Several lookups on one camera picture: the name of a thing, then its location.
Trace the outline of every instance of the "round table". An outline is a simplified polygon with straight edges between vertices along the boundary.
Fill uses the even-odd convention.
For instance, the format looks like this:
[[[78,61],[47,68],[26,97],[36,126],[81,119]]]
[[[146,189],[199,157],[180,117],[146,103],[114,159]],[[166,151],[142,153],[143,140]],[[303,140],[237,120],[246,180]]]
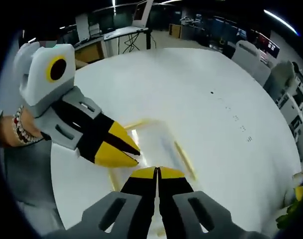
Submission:
[[[280,110],[247,72],[218,52],[165,48],[118,55],[78,70],[75,85],[123,125],[164,120],[202,190],[247,231],[260,231],[301,170]],[[66,228],[111,191],[108,169],[70,157],[52,149],[53,190]]]

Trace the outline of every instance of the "floor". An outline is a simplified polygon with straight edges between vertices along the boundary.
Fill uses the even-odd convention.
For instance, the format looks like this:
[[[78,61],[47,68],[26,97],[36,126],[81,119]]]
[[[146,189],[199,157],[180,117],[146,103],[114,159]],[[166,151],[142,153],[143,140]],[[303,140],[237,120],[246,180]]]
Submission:
[[[151,33],[151,49],[157,48],[174,48],[174,47],[179,47],[179,48],[198,48],[198,49],[211,49],[208,47],[201,46],[198,44],[196,41],[191,41],[191,40],[182,40],[182,39],[177,39],[169,35],[168,31],[153,31]],[[120,54],[123,53],[123,51],[127,48],[125,45],[125,42],[129,40],[128,36],[124,36],[119,38],[120,43]],[[112,40],[112,49],[114,52],[114,55],[118,53],[118,40],[114,39]],[[146,49],[146,35],[144,33],[139,34],[137,37],[137,40],[135,41],[135,45],[140,49],[140,50],[145,50]],[[103,47],[104,55],[106,56],[106,48],[105,46]]]

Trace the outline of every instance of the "yellow circle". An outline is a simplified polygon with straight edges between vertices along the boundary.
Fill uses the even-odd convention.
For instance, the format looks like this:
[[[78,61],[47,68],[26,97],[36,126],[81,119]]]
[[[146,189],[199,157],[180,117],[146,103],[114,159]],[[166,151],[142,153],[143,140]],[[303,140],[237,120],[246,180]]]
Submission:
[[[61,60],[61,59],[63,59],[63,60],[66,61],[66,59],[65,59],[65,57],[64,57],[63,55],[58,55],[58,56],[54,57],[54,58],[50,61],[50,63],[48,64],[48,66],[47,66],[47,68],[46,68],[46,79],[47,79],[50,83],[57,82],[57,81],[55,81],[55,80],[53,80],[53,79],[51,78],[51,70],[52,70],[52,67],[53,67],[53,65],[55,64],[55,62],[57,62],[58,60]]]

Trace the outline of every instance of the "bracelet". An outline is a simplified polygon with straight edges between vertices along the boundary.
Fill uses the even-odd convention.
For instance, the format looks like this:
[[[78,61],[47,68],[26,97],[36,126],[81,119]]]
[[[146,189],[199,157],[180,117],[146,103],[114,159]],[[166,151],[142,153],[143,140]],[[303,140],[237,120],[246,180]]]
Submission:
[[[22,143],[22,144],[31,144],[38,142],[40,139],[36,138],[32,135],[30,135],[25,129],[22,127],[21,123],[21,114],[22,114],[22,109],[23,106],[20,106],[13,116],[13,130],[15,132],[15,135],[17,139]]]

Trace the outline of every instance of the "black circle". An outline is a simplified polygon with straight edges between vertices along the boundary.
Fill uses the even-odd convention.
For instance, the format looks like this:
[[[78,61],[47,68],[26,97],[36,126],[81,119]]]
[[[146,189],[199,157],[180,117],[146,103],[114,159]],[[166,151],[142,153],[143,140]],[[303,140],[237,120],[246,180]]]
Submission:
[[[64,59],[59,59],[58,61],[56,61],[51,69],[51,79],[53,81],[57,81],[59,80],[66,69],[66,61]]]

